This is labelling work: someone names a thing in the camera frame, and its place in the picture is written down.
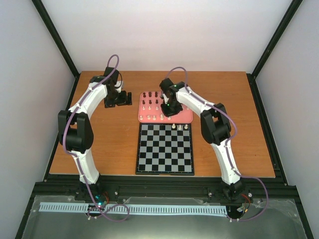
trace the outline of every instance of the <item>gray floor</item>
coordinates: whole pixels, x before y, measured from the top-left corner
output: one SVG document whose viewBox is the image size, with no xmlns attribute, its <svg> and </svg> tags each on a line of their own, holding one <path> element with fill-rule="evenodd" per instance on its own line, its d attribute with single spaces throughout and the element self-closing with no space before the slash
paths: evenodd
<svg viewBox="0 0 319 239">
<path fill-rule="evenodd" d="M 28 239 L 302 239 L 306 238 L 297 209 L 289 201 L 273 201 L 270 208 L 250 222 L 232 222 L 211 216 L 130 216 L 123 223 L 104 218 L 87 220 L 79 213 L 36 212 L 35 202 L 23 238 Z M 260 208 L 250 207 L 246 218 Z M 122 215 L 110 215 L 121 218 Z"/>
</svg>

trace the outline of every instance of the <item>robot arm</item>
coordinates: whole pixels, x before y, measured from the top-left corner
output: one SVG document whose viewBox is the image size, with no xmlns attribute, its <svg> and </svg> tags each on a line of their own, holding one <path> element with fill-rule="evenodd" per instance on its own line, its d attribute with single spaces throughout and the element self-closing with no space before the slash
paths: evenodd
<svg viewBox="0 0 319 239">
<path fill-rule="evenodd" d="M 164 103 L 161 105 L 161 109 L 164 115 L 172 116 L 180 112 L 182 110 L 180 104 L 184 104 L 194 111 L 200 117 L 202 136 L 216 153 L 222 180 L 227 185 L 235 185 L 240 177 L 234 172 L 234 170 L 238 172 L 238 169 L 231 151 L 230 141 L 227 142 L 227 146 L 225 145 L 231 131 L 229 120 L 208 106 L 214 105 L 226 112 L 224 105 L 207 102 L 193 92 L 189 86 L 186 90 L 184 82 L 175 85 L 169 78 L 166 78 L 161 82 L 160 87 L 163 91 Z M 225 147 L 228 147 L 232 165 L 229 162 Z"/>
<path fill-rule="evenodd" d="M 90 124 L 90 118 L 101 102 L 104 99 L 106 108 L 114 107 L 115 105 L 131 105 L 132 94 L 126 95 L 125 91 L 121 91 L 123 81 L 117 81 L 119 72 L 115 73 L 104 83 L 99 84 L 113 68 L 107 67 L 104 76 L 95 76 L 90 80 L 88 89 L 85 91 L 79 101 L 72 106 L 68 111 L 60 111 L 58 114 L 59 141 L 62 144 L 63 133 L 66 123 L 70 115 L 76 110 L 76 114 L 72 119 L 71 124 L 76 124 L 76 128 L 70 127 L 66 136 L 66 149 L 72 153 L 72 157 L 80 173 L 80 181 L 85 183 L 83 175 L 80 172 L 78 162 L 81 164 L 83 174 L 86 176 L 89 184 L 95 184 L 99 177 L 99 172 L 95 167 L 91 146 L 93 144 L 93 131 Z"/>
</svg>

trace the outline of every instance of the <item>wall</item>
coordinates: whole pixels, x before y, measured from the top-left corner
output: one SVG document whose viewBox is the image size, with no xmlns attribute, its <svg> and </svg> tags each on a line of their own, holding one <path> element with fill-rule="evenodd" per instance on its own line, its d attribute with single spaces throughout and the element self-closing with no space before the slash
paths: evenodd
<svg viewBox="0 0 319 239">
<path fill-rule="evenodd" d="M 79 70 L 252 72 L 291 0 L 44 0 Z"/>
<path fill-rule="evenodd" d="M 303 1 L 257 78 L 288 182 L 319 238 L 319 2 Z"/>
<path fill-rule="evenodd" d="M 14 238 L 74 78 L 31 1 L 0 1 L 0 232 Z"/>
</svg>

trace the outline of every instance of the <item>wooden table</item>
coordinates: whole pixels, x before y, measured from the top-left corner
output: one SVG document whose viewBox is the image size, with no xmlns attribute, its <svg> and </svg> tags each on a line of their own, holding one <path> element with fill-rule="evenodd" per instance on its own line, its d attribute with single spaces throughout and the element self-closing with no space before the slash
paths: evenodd
<svg viewBox="0 0 319 239">
<path fill-rule="evenodd" d="M 132 106 L 96 108 L 91 118 L 94 132 L 92 154 L 96 168 L 106 175 L 135 175 L 139 135 L 138 106 L 144 91 L 158 91 L 166 72 L 121 71 L 124 90 L 132 92 Z M 74 105 L 88 87 L 92 76 L 102 71 L 81 73 L 71 105 Z M 183 72 L 170 75 L 173 82 L 184 81 Z M 223 103 L 227 113 L 238 127 L 232 140 L 236 164 L 243 175 L 275 177 L 261 129 L 254 100 L 245 72 L 189 72 L 189 85 L 203 98 Z M 220 177 L 217 158 L 200 132 L 200 119 L 194 114 L 192 122 L 195 176 Z M 50 169 L 51 174 L 78 174 L 73 158 L 63 152 L 59 144 Z"/>
</svg>

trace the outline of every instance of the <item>pink tray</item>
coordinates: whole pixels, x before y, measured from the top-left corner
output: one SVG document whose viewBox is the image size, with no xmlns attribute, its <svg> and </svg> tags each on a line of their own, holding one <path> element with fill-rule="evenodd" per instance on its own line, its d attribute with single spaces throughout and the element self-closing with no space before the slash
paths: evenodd
<svg viewBox="0 0 319 239">
<path fill-rule="evenodd" d="M 141 123 L 191 123 L 193 121 L 193 112 L 188 109 L 185 105 L 182 105 L 183 110 L 179 112 L 177 115 L 172 116 L 171 119 L 164 116 L 161 111 L 160 105 L 163 103 L 163 100 L 160 98 L 161 92 L 158 91 L 158 96 L 155 97 L 155 91 L 151 91 L 152 96 L 149 97 L 149 92 L 143 92 L 140 95 L 140 107 L 139 107 L 139 115 L 138 119 Z"/>
</svg>

